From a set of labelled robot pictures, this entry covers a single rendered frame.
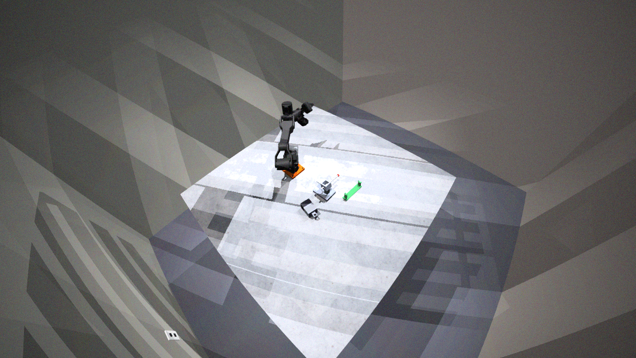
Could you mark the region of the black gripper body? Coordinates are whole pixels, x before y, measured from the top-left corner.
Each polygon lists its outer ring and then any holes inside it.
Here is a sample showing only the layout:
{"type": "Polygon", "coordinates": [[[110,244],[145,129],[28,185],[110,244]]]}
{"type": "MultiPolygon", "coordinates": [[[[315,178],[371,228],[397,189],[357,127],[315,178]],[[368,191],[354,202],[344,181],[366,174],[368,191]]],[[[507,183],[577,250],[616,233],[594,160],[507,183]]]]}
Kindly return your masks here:
{"type": "Polygon", "coordinates": [[[298,120],[301,115],[304,115],[304,112],[308,114],[311,111],[311,105],[308,102],[304,102],[304,104],[302,104],[302,108],[293,110],[293,115],[295,116],[296,120],[298,120]]]}

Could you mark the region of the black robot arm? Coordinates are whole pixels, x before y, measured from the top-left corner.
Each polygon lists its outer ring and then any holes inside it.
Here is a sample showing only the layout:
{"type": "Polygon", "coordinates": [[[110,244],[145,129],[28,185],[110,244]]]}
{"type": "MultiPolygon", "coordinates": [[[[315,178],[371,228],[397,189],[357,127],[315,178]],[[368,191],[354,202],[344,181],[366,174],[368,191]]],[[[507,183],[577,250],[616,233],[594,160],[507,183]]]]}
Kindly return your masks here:
{"type": "Polygon", "coordinates": [[[304,126],[308,124],[308,120],[304,118],[304,115],[301,115],[299,119],[296,120],[293,115],[292,102],[289,100],[282,103],[282,109],[283,115],[281,115],[279,119],[279,125],[280,129],[282,129],[282,133],[280,135],[278,151],[274,157],[275,168],[277,168],[277,170],[287,170],[288,172],[295,174],[295,172],[297,172],[300,168],[300,166],[298,166],[298,152],[296,152],[296,149],[289,150],[289,137],[295,129],[295,121],[304,126]],[[285,151],[283,158],[277,158],[280,151],[285,151]]]}

